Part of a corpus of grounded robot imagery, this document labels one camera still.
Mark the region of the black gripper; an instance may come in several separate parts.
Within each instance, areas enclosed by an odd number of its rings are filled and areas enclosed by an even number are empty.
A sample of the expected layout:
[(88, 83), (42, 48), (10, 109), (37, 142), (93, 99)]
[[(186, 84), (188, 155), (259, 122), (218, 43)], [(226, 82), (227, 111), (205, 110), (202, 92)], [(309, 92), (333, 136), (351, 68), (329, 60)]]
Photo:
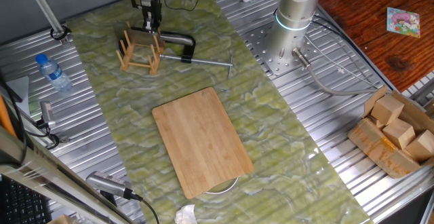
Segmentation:
[(142, 8), (142, 30), (156, 33), (161, 23), (161, 0), (140, 0)]

